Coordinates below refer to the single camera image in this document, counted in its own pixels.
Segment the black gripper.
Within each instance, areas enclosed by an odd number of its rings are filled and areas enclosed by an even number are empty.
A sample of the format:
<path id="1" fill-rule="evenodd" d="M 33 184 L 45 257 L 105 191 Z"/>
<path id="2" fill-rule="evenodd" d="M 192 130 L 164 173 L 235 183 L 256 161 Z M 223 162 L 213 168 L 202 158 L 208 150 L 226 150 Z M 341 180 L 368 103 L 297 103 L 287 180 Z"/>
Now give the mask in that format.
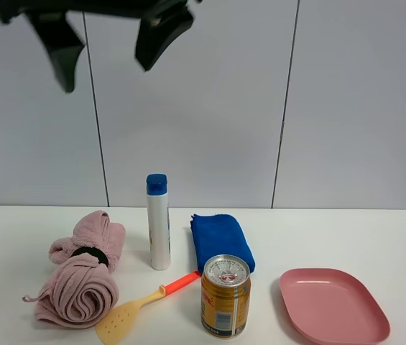
<path id="1" fill-rule="evenodd" d="M 75 89 L 75 69 L 85 47 L 67 21 L 67 12 L 88 12 L 142 19 L 135 46 L 135 59 L 150 71 L 163 52 L 188 31 L 194 17 L 187 1 L 121 0 L 0 0 L 0 21 L 4 24 L 23 14 L 45 49 L 55 79 L 65 93 Z"/>

